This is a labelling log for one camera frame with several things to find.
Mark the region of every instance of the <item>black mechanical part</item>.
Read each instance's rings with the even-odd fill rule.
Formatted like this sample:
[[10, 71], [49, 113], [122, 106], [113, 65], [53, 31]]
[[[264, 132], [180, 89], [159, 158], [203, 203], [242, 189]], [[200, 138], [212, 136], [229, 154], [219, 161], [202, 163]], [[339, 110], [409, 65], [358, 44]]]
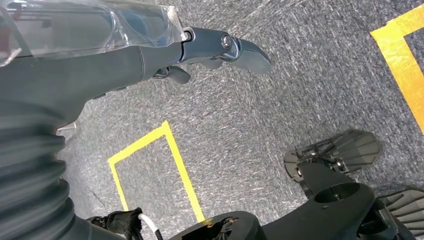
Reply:
[[424, 236], [424, 191], [407, 189], [382, 197], [381, 200], [413, 236]]
[[143, 78], [138, 47], [57, 60], [20, 57], [0, 67], [0, 239], [118, 240], [74, 214], [56, 129], [84, 104]]
[[303, 180], [298, 164], [318, 163], [335, 172], [349, 174], [370, 166], [380, 155], [381, 147], [370, 133], [350, 129], [324, 141], [288, 152], [284, 166], [297, 183]]
[[[412, 216], [416, 220], [424, 220], [423, 211], [418, 201], [424, 199], [424, 193], [410, 192], [407, 198], [395, 195], [387, 198], [387, 202], [392, 204], [392, 213], [388, 210], [385, 202], [376, 199], [373, 190], [362, 183], [355, 182], [345, 175], [341, 170], [334, 170], [339, 166], [337, 161], [325, 154], [334, 154], [334, 157], [342, 157], [342, 160], [349, 160], [346, 166], [358, 167], [374, 162], [380, 153], [380, 145], [374, 135], [368, 132], [349, 130], [338, 134], [329, 140], [318, 144], [293, 151], [296, 162], [293, 172], [301, 177], [300, 186], [308, 197], [308, 201], [286, 216], [262, 226], [266, 240], [413, 240], [415, 239], [411, 231], [396, 217], [407, 216], [410, 220]], [[234, 216], [223, 214], [214, 217], [217, 223], [225, 217]], [[238, 216], [239, 221], [244, 220], [244, 216]], [[213, 236], [202, 231], [208, 225], [208, 221], [199, 223], [185, 230], [183, 233], [172, 238], [180, 239], [211, 239]], [[228, 239], [257, 239], [242, 235], [249, 231], [256, 231], [247, 228], [233, 229]]]
[[138, 217], [142, 213], [142, 209], [137, 207], [130, 211], [114, 211], [107, 216], [93, 216], [87, 221], [112, 233], [124, 235], [126, 240], [143, 240], [140, 233], [142, 221]]
[[159, 69], [154, 75], [154, 79], [170, 78], [179, 84], [186, 84], [190, 81], [190, 74], [178, 66], [169, 66]]
[[234, 211], [199, 222], [169, 240], [266, 240], [258, 218]]
[[250, 41], [232, 37], [224, 31], [198, 27], [184, 30], [190, 38], [182, 44], [182, 64], [201, 63], [207, 68], [217, 69], [227, 62], [256, 74], [265, 74], [271, 69], [267, 54]]

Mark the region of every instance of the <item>white cable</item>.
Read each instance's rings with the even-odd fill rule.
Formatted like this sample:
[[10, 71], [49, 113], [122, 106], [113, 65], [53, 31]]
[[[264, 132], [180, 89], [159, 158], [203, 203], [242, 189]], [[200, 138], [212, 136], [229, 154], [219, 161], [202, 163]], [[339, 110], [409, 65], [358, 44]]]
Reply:
[[156, 233], [156, 231], [159, 229], [156, 225], [155, 225], [155, 223], [153, 223], [153, 221], [148, 217], [148, 216], [146, 216], [146, 215], [144, 215], [143, 213], [140, 213], [139, 215], [138, 215], [138, 219], [140, 219], [140, 220], [142, 220], [142, 221], [144, 221], [146, 224], [147, 224], [147, 226], [150, 228], [150, 230], [155, 234]]

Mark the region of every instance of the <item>circular joint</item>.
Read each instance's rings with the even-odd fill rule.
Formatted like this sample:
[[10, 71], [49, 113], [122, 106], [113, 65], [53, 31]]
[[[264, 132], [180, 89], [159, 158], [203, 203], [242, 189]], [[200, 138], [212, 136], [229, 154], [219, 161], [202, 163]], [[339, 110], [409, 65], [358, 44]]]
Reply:
[[328, 204], [346, 199], [355, 194], [360, 188], [356, 182], [341, 183], [322, 190], [315, 196], [315, 202]]
[[227, 33], [224, 33], [221, 36], [221, 44], [225, 49], [230, 49], [232, 46], [233, 40], [231, 39], [230, 35]]

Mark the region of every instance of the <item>gray carpet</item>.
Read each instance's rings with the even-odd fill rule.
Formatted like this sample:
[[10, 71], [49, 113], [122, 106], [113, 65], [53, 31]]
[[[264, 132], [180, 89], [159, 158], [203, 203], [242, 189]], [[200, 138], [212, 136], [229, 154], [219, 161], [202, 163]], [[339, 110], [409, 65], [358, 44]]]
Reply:
[[[271, 222], [305, 202], [284, 154], [349, 128], [375, 133], [383, 152], [354, 177], [378, 194], [424, 187], [424, 136], [370, 32], [422, 0], [164, 0], [184, 26], [255, 42], [273, 63], [255, 75], [229, 65], [185, 69], [192, 81], [149, 80], [88, 102], [58, 156], [76, 213], [121, 210], [108, 158], [169, 121], [205, 217], [244, 210]], [[424, 30], [406, 37], [424, 69]], [[196, 223], [166, 141], [117, 164], [129, 208], [165, 238]]]

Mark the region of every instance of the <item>robotic hand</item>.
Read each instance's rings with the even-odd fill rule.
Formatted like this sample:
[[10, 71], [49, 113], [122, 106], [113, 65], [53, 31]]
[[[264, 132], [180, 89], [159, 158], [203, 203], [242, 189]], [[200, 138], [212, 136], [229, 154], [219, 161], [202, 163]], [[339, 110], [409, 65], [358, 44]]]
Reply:
[[[182, 42], [181, 58], [176, 65], [200, 63], [215, 70], [227, 62], [232, 66], [256, 74], [265, 74], [271, 68], [268, 56], [254, 43], [230, 36], [224, 31], [198, 27], [184, 29], [187, 40]], [[153, 78], [169, 77], [178, 83], [187, 83], [190, 75], [178, 66], [159, 69]]]

